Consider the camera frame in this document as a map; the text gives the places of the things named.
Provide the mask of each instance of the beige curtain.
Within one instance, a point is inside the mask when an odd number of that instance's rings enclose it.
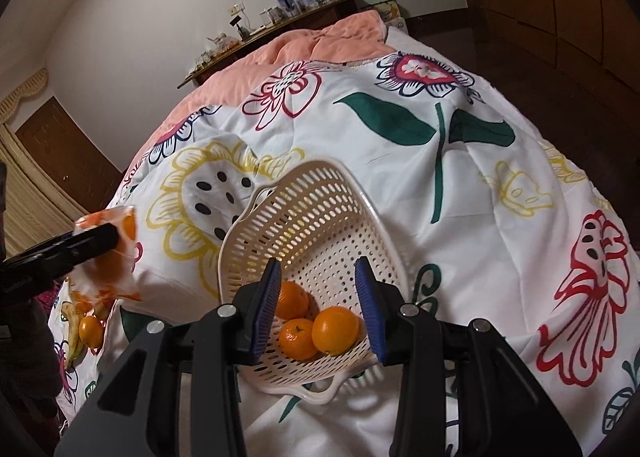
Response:
[[[38,166],[5,124],[20,99],[41,92],[47,78],[43,68],[0,102],[0,160],[7,167],[3,218],[8,257],[72,230],[74,221],[87,213]]]

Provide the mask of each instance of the pink comforter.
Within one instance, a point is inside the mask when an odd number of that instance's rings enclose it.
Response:
[[[357,62],[384,56],[392,51],[384,44],[386,28],[374,10],[351,15],[321,31],[293,30],[212,75],[201,87],[184,97],[140,148],[126,171],[160,136],[185,117],[206,105],[239,105],[276,67],[296,60]]]

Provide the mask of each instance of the white bedsheet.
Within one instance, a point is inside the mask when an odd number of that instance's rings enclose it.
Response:
[[[254,185],[331,156],[378,209],[417,303],[438,319],[494,323],[585,454],[611,429],[640,366],[639,260],[622,222],[489,82],[394,28],[387,43],[412,54],[292,63],[238,108],[192,114],[143,158],[114,199],[138,210],[143,301],[119,300],[100,354],[65,373],[69,419],[151,317],[182,323],[217,305],[220,244]],[[66,287],[49,322],[61,357],[65,299]],[[399,373],[376,366],[323,406],[240,383],[249,455],[388,455]],[[451,452],[452,378],[447,392]]]

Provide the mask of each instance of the banana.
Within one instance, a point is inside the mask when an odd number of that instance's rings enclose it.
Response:
[[[98,305],[95,306],[94,308],[94,316],[98,319],[98,320],[107,320],[110,313],[111,313],[111,308],[113,307],[113,300],[108,300],[106,302],[100,302]]]
[[[63,302],[62,306],[60,306],[60,312],[66,317],[69,325],[67,340],[69,349],[65,357],[65,369],[68,369],[84,348],[78,334],[78,327],[80,325],[82,315],[76,313],[76,306],[74,306],[72,302]]]

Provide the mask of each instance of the box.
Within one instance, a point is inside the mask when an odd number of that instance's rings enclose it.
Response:
[[[383,0],[371,6],[372,10],[376,10],[380,14],[383,22],[389,22],[400,17],[400,8],[396,0]]]
[[[404,34],[409,34],[409,31],[407,31],[407,29],[406,29],[406,22],[404,21],[404,18],[402,18],[402,17],[394,18],[393,20],[385,22],[385,25],[386,25],[387,29],[390,26],[393,26],[394,28],[398,28]]]

